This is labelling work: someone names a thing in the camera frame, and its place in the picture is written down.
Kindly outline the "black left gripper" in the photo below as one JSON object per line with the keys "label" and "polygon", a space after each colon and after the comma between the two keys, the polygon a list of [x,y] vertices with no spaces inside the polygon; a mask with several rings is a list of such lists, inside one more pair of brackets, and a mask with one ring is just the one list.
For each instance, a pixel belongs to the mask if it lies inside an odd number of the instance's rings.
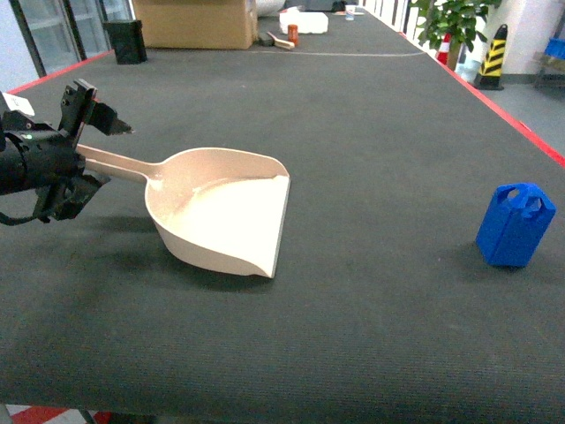
{"label": "black left gripper", "polygon": [[97,89],[82,79],[64,90],[59,126],[33,120],[30,102],[2,94],[2,194],[34,190],[37,202],[26,217],[2,215],[3,223],[48,223],[74,219],[110,181],[97,172],[85,174],[86,159],[77,151],[86,123],[101,133],[133,133],[106,103],[94,100]]}

